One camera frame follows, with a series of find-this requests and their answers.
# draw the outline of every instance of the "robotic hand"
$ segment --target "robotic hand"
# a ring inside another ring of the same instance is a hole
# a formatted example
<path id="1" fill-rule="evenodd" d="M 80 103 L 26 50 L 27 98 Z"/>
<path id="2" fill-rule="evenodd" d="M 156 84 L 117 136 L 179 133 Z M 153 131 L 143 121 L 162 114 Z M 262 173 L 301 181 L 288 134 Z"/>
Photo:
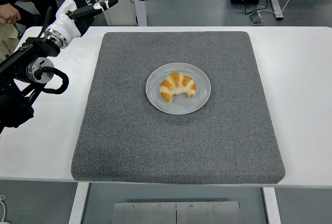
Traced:
<path id="1" fill-rule="evenodd" d="M 27 38 L 22 47 L 0 64 L 0 133 L 4 127 L 17 128 L 32 118 L 32 104 L 41 92 L 61 94 L 67 89 L 68 77 L 46 57 L 56 57 L 75 37 L 84 35 L 95 16 L 117 3 L 118 0 L 66 0 L 53 24 L 46 28 L 46 16 L 39 36 Z M 62 86 L 45 88 L 54 74 L 62 78 Z M 29 85 L 21 91 L 14 79 Z"/>

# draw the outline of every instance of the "white plate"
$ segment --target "white plate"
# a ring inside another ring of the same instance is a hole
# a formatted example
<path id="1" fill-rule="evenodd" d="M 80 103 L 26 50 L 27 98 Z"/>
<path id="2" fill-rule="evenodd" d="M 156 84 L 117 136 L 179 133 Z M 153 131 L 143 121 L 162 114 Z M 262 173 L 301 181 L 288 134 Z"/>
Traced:
<path id="1" fill-rule="evenodd" d="M 188 98 L 186 94 L 174 95 L 172 102 L 166 102 L 159 92 L 159 86 L 166 76 L 173 72 L 191 77 L 196 84 L 196 94 Z M 210 97 L 211 84 L 206 74 L 199 68 L 187 63 L 169 63 L 159 67 L 146 81 L 146 95 L 159 110 L 174 115 L 189 114 L 201 108 Z"/>

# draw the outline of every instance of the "white table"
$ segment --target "white table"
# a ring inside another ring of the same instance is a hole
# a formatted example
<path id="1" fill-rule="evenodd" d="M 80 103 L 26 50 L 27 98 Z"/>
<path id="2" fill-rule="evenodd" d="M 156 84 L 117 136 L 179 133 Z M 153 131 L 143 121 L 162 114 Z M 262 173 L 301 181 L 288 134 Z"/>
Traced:
<path id="1" fill-rule="evenodd" d="M 67 91 L 42 93 L 33 105 L 33 119 L 2 132 L 0 179 L 74 181 L 72 156 L 104 33 L 178 31 L 249 33 L 286 169 L 284 179 L 268 186 L 332 188 L 332 29 L 328 27 L 91 27 L 51 58 L 69 76 Z M 33 27 L 23 39 L 38 33 L 39 28 Z M 59 85 L 53 79 L 47 87 Z"/>

